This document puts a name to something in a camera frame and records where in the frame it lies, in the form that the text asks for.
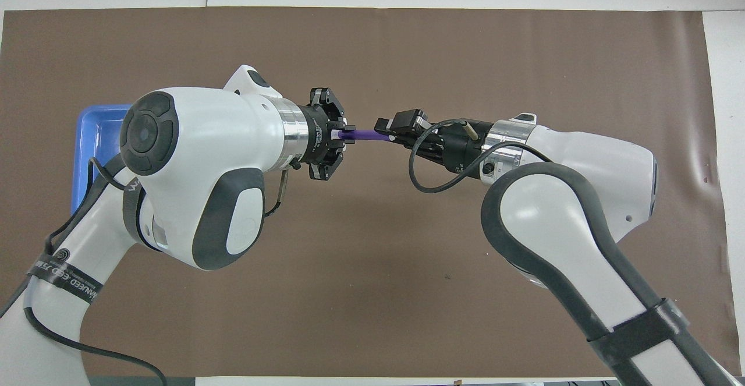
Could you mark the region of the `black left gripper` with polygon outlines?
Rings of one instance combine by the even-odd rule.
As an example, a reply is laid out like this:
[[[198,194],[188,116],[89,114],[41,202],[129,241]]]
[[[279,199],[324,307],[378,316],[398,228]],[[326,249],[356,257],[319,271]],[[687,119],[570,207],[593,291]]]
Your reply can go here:
[[[313,88],[310,102],[300,107],[308,126],[308,145],[300,159],[309,164],[310,178],[328,180],[343,160],[343,150],[354,139],[333,139],[332,134],[352,132],[355,125],[347,125],[344,110],[330,88]]]

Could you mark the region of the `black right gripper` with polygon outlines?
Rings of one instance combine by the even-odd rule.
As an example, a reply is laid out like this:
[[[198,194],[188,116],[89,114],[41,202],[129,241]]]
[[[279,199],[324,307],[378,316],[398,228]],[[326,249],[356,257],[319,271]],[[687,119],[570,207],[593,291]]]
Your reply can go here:
[[[444,166],[447,171],[461,173],[482,153],[486,136],[494,126],[492,122],[468,120],[478,135],[477,141],[468,136],[460,124],[440,127],[428,136],[418,148],[417,155]],[[431,126],[420,108],[398,112],[391,119],[378,118],[374,130],[387,136],[394,144],[413,146],[423,131]]]

